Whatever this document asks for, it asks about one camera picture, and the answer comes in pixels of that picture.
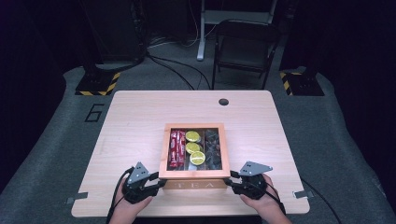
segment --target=yellow and black hazard tape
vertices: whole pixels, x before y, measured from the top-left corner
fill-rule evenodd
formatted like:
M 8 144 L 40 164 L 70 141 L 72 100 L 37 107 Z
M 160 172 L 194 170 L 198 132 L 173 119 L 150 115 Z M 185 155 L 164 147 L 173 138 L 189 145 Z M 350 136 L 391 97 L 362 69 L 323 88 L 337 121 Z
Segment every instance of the yellow and black hazard tape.
M 288 82 L 286 74 L 300 75 L 301 73 L 285 73 L 285 72 L 280 73 L 280 77 L 282 78 L 283 87 L 285 88 L 286 93 L 288 95 L 293 95 L 293 92 L 291 91 L 290 84 Z
M 120 73 L 114 75 L 111 79 L 111 83 L 108 86 L 106 91 L 76 91 L 75 95 L 109 95 L 113 92 L 114 88 L 116 87 L 117 81 L 119 80 Z

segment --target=wooden tabletop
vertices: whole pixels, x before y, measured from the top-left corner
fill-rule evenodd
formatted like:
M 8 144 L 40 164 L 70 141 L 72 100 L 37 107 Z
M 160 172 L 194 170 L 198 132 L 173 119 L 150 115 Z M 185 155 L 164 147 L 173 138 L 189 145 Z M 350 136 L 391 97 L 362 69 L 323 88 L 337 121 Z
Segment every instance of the wooden tabletop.
M 227 99 L 227 105 L 220 105 Z M 269 91 L 117 91 L 78 192 L 75 217 L 106 217 L 122 173 L 141 161 L 159 171 L 166 123 L 223 123 L 230 169 L 246 161 L 272 166 L 271 176 L 288 214 L 309 211 L 288 140 Z M 160 189 L 140 217 L 257 215 L 227 189 Z

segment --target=box frame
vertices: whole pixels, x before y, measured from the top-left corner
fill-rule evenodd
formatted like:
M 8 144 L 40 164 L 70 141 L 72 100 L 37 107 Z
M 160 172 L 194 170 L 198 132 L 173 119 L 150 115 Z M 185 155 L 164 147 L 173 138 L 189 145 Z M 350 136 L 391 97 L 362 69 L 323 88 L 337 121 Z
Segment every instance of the box frame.
M 170 134 L 173 129 L 218 129 L 222 170 L 168 171 Z M 160 179 L 222 179 L 230 177 L 230 163 L 222 123 L 167 123 L 163 135 L 163 152 L 159 170 Z

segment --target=cardboard box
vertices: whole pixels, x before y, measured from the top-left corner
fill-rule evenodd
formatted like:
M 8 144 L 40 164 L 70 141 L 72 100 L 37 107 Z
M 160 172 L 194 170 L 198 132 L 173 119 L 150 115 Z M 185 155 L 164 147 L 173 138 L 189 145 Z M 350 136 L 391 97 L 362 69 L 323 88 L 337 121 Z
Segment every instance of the cardboard box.
M 222 123 L 169 123 L 159 178 L 168 180 L 165 189 L 226 188 L 220 182 L 230 177 L 228 158 Z

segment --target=tape piece on table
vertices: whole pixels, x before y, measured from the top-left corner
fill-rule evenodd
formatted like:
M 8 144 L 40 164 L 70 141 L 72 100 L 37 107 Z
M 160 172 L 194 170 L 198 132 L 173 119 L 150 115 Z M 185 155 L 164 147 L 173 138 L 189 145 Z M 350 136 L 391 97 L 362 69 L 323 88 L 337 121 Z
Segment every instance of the tape piece on table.
M 86 199 L 88 198 L 88 192 L 82 192 L 82 193 L 77 193 L 74 197 L 70 197 L 66 199 L 65 204 L 70 204 L 73 203 L 75 200 L 78 199 Z
M 298 192 L 293 192 L 293 196 L 296 199 L 300 199 L 300 198 L 313 198 L 314 194 L 312 193 L 312 191 L 298 191 Z

